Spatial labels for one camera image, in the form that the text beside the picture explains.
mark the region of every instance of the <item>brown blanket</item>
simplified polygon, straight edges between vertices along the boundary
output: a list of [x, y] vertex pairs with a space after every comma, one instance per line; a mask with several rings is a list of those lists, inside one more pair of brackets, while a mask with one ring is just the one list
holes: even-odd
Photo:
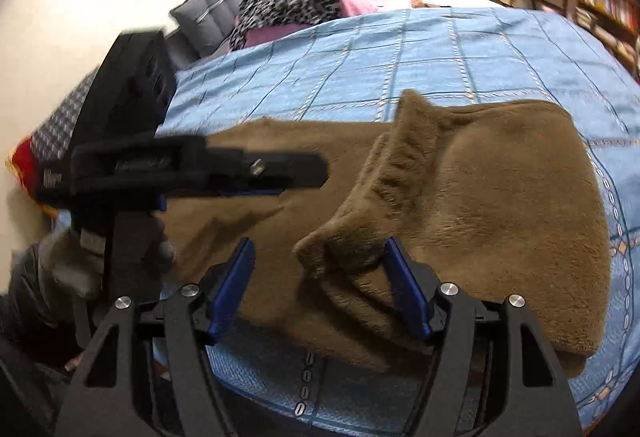
[[376, 370], [414, 369], [425, 348], [408, 336], [378, 266], [394, 235], [472, 295], [523, 295], [571, 358], [571, 375], [596, 350], [607, 230], [589, 160], [560, 107], [441, 108], [406, 91], [393, 125], [260, 120], [210, 142], [314, 150], [330, 164], [319, 190], [170, 204], [164, 220], [180, 279], [197, 280], [240, 237], [255, 240], [241, 306], [252, 323]]

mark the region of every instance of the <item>brown fuzzy fabric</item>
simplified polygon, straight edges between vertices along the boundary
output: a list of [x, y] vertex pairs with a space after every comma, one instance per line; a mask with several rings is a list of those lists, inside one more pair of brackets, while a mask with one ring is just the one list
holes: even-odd
[[330, 164], [318, 190], [174, 201], [164, 216], [181, 279], [225, 260], [240, 237], [255, 240], [241, 306], [252, 323], [365, 367], [415, 373], [426, 349], [406, 333], [379, 266], [394, 235], [471, 295], [523, 295], [569, 375], [599, 345], [607, 229], [588, 157], [560, 107], [433, 107], [405, 91], [392, 125], [261, 120], [210, 142], [314, 150]]

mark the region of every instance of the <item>blue checkered blanket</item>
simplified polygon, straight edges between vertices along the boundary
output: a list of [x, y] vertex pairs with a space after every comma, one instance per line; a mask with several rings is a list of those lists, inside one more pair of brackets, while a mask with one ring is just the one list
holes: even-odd
[[[611, 254], [606, 333], [571, 387], [585, 427], [615, 401], [640, 358], [640, 87], [588, 32], [527, 10], [395, 11], [208, 59], [177, 79], [158, 134], [210, 134], [262, 116], [388, 122], [405, 88], [439, 106], [532, 98], [564, 107], [598, 178]], [[348, 435], [398, 435], [419, 387], [245, 324], [210, 360], [230, 388]]]

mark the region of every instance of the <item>silver screw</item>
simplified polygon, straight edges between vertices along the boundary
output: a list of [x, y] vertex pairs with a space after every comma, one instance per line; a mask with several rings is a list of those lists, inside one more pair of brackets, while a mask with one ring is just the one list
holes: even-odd
[[121, 296], [114, 304], [116, 309], [126, 309], [131, 305], [131, 299], [128, 296]]
[[192, 296], [196, 296], [200, 292], [200, 287], [194, 283], [188, 283], [187, 285], [182, 287], [182, 296], [186, 298], [191, 298]]
[[251, 172], [251, 175], [254, 175], [257, 177], [262, 172], [264, 172], [264, 169], [265, 169], [264, 161], [262, 159], [256, 159], [254, 163], [251, 165], [249, 172]]
[[446, 296], [455, 296], [460, 292], [460, 289], [456, 284], [446, 282], [440, 286], [440, 292]]
[[524, 307], [524, 304], [525, 304], [524, 298], [519, 294], [512, 294], [509, 297], [509, 303], [514, 307]]

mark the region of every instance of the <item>wall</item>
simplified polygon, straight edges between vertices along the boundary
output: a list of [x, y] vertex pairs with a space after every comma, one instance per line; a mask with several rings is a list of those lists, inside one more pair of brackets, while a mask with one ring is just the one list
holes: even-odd
[[[0, 0], [0, 156], [45, 119], [106, 55], [127, 28], [173, 28], [168, 11], [183, 0]], [[24, 248], [46, 227], [39, 211], [0, 172], [0, 290], [11, 249]]]

